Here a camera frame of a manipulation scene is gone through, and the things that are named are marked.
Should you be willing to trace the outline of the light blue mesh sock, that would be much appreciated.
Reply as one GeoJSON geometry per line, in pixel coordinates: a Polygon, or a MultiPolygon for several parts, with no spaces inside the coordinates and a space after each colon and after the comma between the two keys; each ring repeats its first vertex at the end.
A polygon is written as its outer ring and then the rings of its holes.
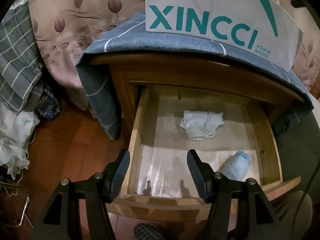
{"type": "Polygon", "coordinates": [[[250,161],[249,154],[237,151],[226,160],[220,172],[230,180],[242,181],[249,170],[250,161]]]}

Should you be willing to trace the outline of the light grey garment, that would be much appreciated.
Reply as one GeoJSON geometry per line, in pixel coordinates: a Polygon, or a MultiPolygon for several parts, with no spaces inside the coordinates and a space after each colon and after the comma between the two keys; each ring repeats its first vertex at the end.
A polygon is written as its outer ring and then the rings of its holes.
{"type": "Polygon", "coordinates": [[[201,141],[214,138],[217,128],[224,123],[222,112],[184,111],[180,126],[190,140],[201,141]]]}

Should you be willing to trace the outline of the wooden drawer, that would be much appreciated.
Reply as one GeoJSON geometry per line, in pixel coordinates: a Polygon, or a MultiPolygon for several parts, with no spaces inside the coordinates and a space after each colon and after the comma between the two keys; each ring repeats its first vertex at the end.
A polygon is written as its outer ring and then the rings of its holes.
{"type": "Polygon", "coordinates": [[[130,164],[117,215],[163,221],[205,220],[214,179],[236,152],[249,156],[243,179],[258,184],[269,200],[297,186],[283,180],[271,125],[262,104],[240,96],[149,85],[140,88],[129,144],[130,164]],[[181,122],[186,111],[212,112],[222,124],[209,139],[192,140],[181,122]]]}

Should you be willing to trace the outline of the checked slipper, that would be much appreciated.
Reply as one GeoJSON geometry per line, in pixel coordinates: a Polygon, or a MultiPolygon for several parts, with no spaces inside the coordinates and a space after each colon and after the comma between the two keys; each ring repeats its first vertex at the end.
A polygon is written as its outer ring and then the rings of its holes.
{"type": "Polygon", "coordinates": [[[134,235],[137,240],[165,240],[161,231],[148,223],[137,224],[134,228],[134,235]]]}

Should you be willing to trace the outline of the dark blue snack bag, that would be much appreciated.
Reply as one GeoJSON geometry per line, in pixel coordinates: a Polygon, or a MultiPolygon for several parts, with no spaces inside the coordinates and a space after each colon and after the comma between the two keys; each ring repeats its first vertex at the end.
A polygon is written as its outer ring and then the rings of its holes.
{"type": "Polygon", "coordinates": [[[61,114],[61,105],[49,87],[44,87],[35,113],[41,120],[56,120],[61,114]]]}

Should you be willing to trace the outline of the brown wooden nightstand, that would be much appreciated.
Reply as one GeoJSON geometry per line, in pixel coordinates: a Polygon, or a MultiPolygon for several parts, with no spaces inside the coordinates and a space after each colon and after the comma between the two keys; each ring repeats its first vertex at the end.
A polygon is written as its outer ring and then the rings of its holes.
{"type": "Polygon", "coordinates": [[[264,77],[251,66],[195,53],[103,53],[90,64],[108,67],[124,115],[124,137],[135,122],[139,86],[165,85],[227,93],[267,103],[274,123],[294,103],[305,103],[300,92],[264,77]]]}

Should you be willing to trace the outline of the white crumpled plastic sheet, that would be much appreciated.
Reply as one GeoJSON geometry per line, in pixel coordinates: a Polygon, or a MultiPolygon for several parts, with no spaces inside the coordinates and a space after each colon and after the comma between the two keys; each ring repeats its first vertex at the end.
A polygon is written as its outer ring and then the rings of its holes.
{"type": "Polygon", "coordinates": [[[1,103],[1,165],[7,167],[12,179],[29,167],[29,141],[39,122],[34,112],[22,111],[15,115],[1,103]]]}

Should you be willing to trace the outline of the blue checked cloth cover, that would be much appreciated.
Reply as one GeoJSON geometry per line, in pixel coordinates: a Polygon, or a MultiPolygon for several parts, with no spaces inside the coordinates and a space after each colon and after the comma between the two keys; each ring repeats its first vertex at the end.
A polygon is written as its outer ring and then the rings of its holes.
{"type": "Polygon", "coordinates": [[[112,140],[120,137],[121,110],[108,67],[89,65],[89,58],[103,53],[125,55],[147,52],[186,53],[213,61],[236,63],[245,70],[273,79],[303,99],[285,111],[272,127],[276,135],[286,133],[313,110],[307,90],[294,72],[285,72],[274,64],[233,46],[200,37],[150,33],[145,29],[145,13],[138,12],[95,40],[81,55],[76,70],[89,102],[105,132],[112,140]]]}

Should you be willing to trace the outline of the grey plaid fabric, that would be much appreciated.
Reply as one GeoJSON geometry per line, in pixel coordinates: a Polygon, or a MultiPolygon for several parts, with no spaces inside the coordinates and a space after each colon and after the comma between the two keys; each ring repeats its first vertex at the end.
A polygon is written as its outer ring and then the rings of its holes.
{"type": "Polygon", "coordinates": [[[1,21],[1,101],[12,113],[32,112],[43,93],[42,64],[27,4],[1,21]]]}

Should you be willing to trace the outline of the leaf pattern curtain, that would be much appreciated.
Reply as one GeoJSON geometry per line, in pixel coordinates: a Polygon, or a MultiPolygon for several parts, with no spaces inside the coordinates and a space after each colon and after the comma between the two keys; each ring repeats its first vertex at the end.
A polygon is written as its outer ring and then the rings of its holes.
{"type": "MultiPolygon", "coordinates": [[[[291,68],[310,89],[319,73],[319,31],[305,9],[290,9],[289,0],[274,1],[303,32],[291,68]]],[[[136,13],[145,13],[145,0],[28,0],[28,3],[36,42],[52,77],[68,90],[71,101],[79,108],[91,106],[76,64],[99,37],[136,13]]]]}

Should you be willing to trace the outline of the white XINCCI shoe box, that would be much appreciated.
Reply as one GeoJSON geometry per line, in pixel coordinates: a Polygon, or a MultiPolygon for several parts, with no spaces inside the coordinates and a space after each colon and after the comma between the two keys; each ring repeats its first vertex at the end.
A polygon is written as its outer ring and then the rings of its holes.
{"type": "Polygon", "coordinates": [[[288,72],[303,32],[274,0],[145,0],[146,29],[222,42],[288,72]]]}

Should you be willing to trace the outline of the brown bag with metal frame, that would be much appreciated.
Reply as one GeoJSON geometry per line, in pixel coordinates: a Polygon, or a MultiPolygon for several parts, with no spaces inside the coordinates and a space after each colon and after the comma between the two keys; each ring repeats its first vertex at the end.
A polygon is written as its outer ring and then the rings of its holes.
{"type": "Polygon", "coordinates": [[[1,190],[8,195],[8,217],[5,225],[9,228],[19,228],[27,219],[27,210],[30,203],[29,190],[21,185],[5,183],[1,181],[1,190]]]}

